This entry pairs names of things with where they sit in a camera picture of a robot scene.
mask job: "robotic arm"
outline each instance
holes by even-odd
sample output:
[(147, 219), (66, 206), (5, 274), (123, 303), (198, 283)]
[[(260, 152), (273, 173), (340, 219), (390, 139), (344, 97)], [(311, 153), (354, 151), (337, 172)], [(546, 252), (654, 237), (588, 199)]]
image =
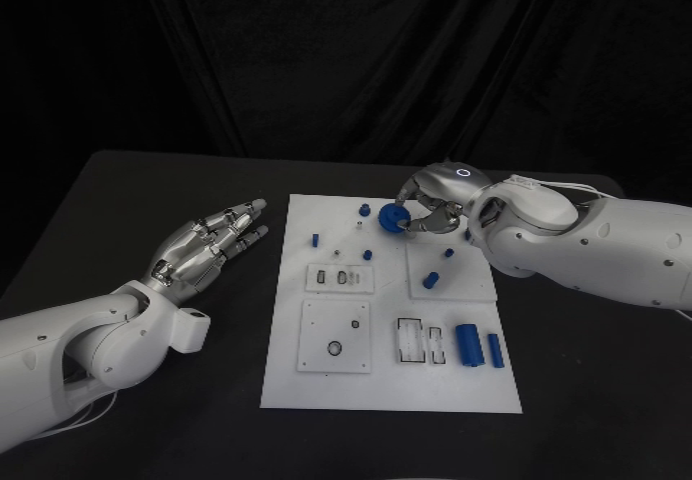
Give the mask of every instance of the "robotic arm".
[[(589, 191), (596, 198), (572, 205), (543, 185)], [(477, 169), (451, 162), (413, 174), (395, 204), (409, 198), (431, 214), (397, 226), (448, 233), (465, 216), (468, 242), (504, 274), (537, 272), (611, 300), (692, 309), (692, 208), (619, 200), (586, 185), (517, 175), (493, 184)]]
[[(196, 352), (209, 317), (180, 304), (223, 263), (266, 234), (240, 237), (266, 205), (237, 205), (188, 222), (161, 244), (147, 274), (109, 295), (0, 321), (0, 452), (152, 374), (168, 346)], [(67, 354), (85, 375), (64, 379)]]

